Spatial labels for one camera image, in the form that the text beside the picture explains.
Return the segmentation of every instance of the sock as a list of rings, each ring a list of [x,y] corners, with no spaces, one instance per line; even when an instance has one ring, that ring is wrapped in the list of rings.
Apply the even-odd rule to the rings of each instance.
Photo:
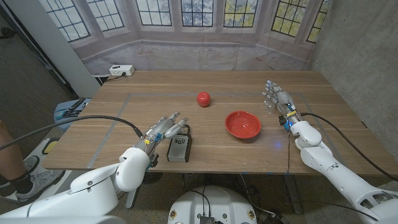
[[[10,183],[15,187],[18,193],[26,194],[32,190],[33,183],[30,180],[30,175],[28,171],[26,171],[22,176],[10,180]]]
[[[0,186],[3,184],[8,183],[9,181],[7,179],[5,179],[2,175],[0,175]]]

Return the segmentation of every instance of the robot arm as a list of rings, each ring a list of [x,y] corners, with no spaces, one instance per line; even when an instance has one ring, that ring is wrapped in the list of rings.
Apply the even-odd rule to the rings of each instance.
[[[292,97],[280,86],[268,81],[266,92],[262,94],[276,104],[282,113],[283,118],[280,120],[285,122],[285,128],[294,136],[298,136],[295,145],[300,149],[305,165],[323,174],[355,209],[376,219],[359,214],[364,223],[398,218],[397,192],[373,187],[337,161],[329,147],[322,141],[321,134],[308,121],[302,119]]]
[[[173,138],[187,122],[184,118],[174,124],[179,112],[163,117],[151,126],[137,144],[127,149],[120,163],[91,170],[77,177],[70,190],[25,205],[0,216],[27,217],[98,217],[110,212],[118,204],[116,192],[136,190],[146,170],[157,164],[155,147],[166,138]]]

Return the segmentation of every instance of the power strip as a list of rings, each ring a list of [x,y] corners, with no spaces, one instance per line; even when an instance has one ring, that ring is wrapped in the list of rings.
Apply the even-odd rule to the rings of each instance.
[[[135,69],[132,65],[113,65],[109,71],[112,76],[121,76],[123,72],[126,72],[126,76],[131,76]]]

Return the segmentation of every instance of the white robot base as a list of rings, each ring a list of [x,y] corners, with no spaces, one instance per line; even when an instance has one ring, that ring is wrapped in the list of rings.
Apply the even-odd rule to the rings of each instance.
[[[257,223],[254,209],[244,197],[231,189],[214,185],[206,186],[204,193],[210,203],[211,218],[202,217],[203,213],[209,217],[209,203],[201,195],[203,188],[193,189],[200,194],[189,191],[177,199],[170,209],[167,223],[207,223],[205,219],[211,218],[214,218],[214,222],[223,224]]]

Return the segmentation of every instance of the red apple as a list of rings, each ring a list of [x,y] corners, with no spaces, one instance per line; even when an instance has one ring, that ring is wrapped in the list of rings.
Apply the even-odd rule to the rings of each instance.
[[[198,94],[197,100],[201,107],[207,107],[210,104],[210,95],[207,92],[201,92]]]

